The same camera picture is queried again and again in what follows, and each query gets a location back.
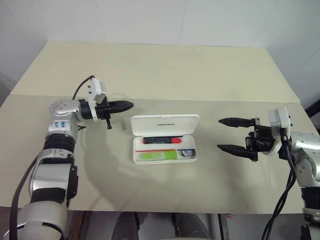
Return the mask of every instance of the beige tabletop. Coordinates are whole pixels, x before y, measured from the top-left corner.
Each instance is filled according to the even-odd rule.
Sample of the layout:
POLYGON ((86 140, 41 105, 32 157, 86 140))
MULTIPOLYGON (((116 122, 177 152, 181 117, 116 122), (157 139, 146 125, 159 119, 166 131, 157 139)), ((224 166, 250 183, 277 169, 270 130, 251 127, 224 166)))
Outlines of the beige tabletop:
POLYGON ((92 74, 112 98, 300 102, 264 48, 54 41, 11 94, 72 96, 92 74))
MULTIPOLYGON (((10 206, 24 171, 44 145, 57 96, 10 95, 0 109, 0 206, 10 206)), ((87 120, 75 147, 78 194, 71 210, 192 213, 270 214, 283 192, 288 163, 259 153, 259 161, 236 157, 217 144, 244 146, 249 128, 218 123, 226 117, 260 117, 269 125, 268 110, 283 103, 130 99, 134 108, 105 121, 87 120), (198 159, 191 163, 136 165, 132 162, 130 118, 149 114, 198 114, 192 134, 198 159)), ((299 103, 285 104, 293 131, 316 133, 299 103)), ((25 186, 19 206, 30 201, 25 186)), ((288 194, 282 213, 301 213, 297 184, 288 194)))

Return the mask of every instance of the blue text sticker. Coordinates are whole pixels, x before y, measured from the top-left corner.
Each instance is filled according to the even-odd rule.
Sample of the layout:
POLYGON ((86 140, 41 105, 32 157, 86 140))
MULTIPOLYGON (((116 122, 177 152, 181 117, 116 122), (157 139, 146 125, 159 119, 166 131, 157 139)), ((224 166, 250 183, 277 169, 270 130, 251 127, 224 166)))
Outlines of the blue text sticker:
POLYGON ((69 120, 54 120, 49 126, 49 132, 51 131, 69 131, 69 120))

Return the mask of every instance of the plastic case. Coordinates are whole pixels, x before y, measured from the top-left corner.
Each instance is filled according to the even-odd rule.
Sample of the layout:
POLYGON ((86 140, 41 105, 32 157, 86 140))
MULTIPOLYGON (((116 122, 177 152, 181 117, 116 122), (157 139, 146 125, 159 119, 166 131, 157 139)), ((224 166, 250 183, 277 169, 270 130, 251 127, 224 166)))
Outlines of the plastic case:
POLYGON ((197 160, 198 154, 192 134, 200 120, 197 114, 167 114, 167 115, 136 115, 131 118, 132 133, 137 136, 133 139, 133 162, 135 164, 164 164, 164 163, 189 163, 197 160), (182 136, 181 143, 144 144, 144 137, 170 137, 182 136), (177 159, 161 159, 162 152, 166 158, 174 156, 177 159), (194 150, 194 156, 185 157, 182 153, 194 150), (153 160, 145 159, 142 153, 154 153, 153 160))

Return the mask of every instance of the white wall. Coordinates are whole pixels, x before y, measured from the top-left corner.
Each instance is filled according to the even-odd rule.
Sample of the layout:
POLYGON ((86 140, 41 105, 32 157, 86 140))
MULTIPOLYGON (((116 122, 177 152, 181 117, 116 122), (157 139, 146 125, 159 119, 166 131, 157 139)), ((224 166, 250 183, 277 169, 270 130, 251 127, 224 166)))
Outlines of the white wall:
POLYGON ((0 0, 0 81, 11 89, 47 40, 266 47, 307 107, 319 14, 319 0, 0 0))

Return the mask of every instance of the case lid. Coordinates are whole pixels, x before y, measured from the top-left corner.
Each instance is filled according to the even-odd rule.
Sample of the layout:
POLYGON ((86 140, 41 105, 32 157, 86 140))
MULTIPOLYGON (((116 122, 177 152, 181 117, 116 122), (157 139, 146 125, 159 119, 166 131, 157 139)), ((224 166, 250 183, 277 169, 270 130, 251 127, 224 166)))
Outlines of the case lid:
POLYGON ((192 134, 199 120, 198 114, 137 115, 131 127, 135 136, 180 136, 192 134))

